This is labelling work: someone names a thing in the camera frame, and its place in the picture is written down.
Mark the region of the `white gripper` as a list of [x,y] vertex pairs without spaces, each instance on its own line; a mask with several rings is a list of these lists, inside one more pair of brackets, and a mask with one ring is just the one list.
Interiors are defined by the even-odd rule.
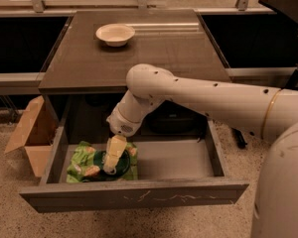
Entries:
[[118,161],[127,145],[126,138],[132,137],[139,130],[141,124],[128,121],[117,108],[112,110],[106,118],[106,122],[115,136],[107,141],[106,153],[103,157],[103,170],[109,175],[114,175]]

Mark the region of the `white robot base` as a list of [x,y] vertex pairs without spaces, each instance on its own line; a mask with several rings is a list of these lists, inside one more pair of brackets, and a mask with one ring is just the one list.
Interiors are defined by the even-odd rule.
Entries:
[[271,146],[257,184],[251,238],[298,238],[298,123]]

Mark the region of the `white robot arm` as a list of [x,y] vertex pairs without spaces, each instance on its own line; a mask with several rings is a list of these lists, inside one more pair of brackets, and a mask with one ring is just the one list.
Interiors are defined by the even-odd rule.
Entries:
[[270,171],[298,170],[298,91],[177,77],[146,63],[129,69],[126,84],[107,118],[113,133],[133,136],[147,114],[170,101],[271,142]]

